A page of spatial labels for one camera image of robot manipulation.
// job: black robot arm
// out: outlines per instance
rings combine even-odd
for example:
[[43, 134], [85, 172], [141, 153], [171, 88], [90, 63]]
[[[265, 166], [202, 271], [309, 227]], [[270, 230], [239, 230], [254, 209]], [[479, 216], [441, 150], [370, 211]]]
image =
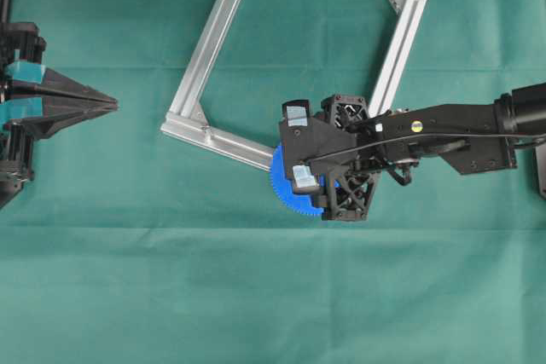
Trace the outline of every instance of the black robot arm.
[[422, 157], [441, 157], [461, 175], [517, 167], [515, 150], [546, 141], [546, 84], [490, 105], [447, 104], [370, 118], [364, 99], [335, 95], [312, 115], [308, 101], [282, 106], [284, 170], [326, 220], [368, 215], [381, 172], [401, 185]]

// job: blue gear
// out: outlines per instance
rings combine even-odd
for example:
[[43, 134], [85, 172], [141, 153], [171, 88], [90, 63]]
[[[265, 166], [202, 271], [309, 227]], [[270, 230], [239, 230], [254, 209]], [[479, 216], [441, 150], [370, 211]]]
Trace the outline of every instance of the blue gear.
[[292, 183], [284, 175], [284, 161], [282, 159], [282, 146], [278, 146], [273, 153], [270, 167], [270, 182], [276, 196], [284, 205], [309, 217], [319, 217], [323, 213], [322, 208], [316, 208], [311, 204], [310, 195], [294, 195]]

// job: wire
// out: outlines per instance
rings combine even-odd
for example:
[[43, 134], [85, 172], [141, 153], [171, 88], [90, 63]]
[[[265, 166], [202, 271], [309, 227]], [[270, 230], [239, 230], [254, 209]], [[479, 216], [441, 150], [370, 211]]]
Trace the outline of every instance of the wire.
[[[407, 141], [407, 140], [415, 140], [419, 138], [426, 138], [431, 136], [442, 136], [442, 137], [458, 137], [458, 138], [531, 138], [532, 140], [542, 140], [546, 138], [546, 134], [463, 134], [463, 133], [450, 133], [450, 132], [425, 132], [420, 134], [412, 134], [410, 136], [397, 136], [395, 138], [390, 138], [383, 141], [376, 141], [371, 142], [369, 144], [364, 144], [359, 147], [353, 147], [353, 148], [347, 148], [342, 149], [340, 151], [335, 151], [333, 153], [325, 153], [324, 155], [317, 155], [316, 157], [310, 157], [305, 160], [306, 163], [319, 161], [321, 159], [328, 159], [332, 157], [337, 157], [339, 155], [343, 155], [344, 153], [354, 153], [356, 151], [360, 151], [362, 149], [368, 149], [372, 147], [377, 147], [379, 145], [389, 144], [391, 142], [399, 142], [399, 141]], [[514, 147], [517, 147], [517, 149], [524, 149], [527, 148], [528, 144], [520, 144], [520, 147], [517, 145]]]
[[538, 138], [536, 141], [533, 141], [533, 142], [527, 142], [525, 144], [516, 144], [516, 145], [514, 145], [514, 149], [536, 148], [536, 147], [540, 147], [541, 145], [543, 145], [545, 143], [546, 143], [546, 139]]

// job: yellow dot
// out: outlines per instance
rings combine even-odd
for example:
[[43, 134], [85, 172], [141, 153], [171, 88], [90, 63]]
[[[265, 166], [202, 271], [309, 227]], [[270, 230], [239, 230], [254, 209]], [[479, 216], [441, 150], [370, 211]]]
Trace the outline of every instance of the yellow dot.
[[423, 131], [423, 123], [421, 121], [414, 121], [413, 123], [411, 123], [411, 130], [413, 132]]

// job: aluminum frame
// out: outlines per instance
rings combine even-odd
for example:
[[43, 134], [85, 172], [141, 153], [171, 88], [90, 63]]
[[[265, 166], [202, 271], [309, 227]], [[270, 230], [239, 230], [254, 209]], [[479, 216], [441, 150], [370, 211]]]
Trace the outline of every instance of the aluminum frame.
[[[389, 0], [398, 23], [369, 102], [376, 116], [391, 107], [427, 0]], [[270, 169], [274, 148], [209, 125], [199, 103], [241, 0], [216, 0], [183, 75], [161, 131], [166, 135], [236, 159], [261, 170]]]

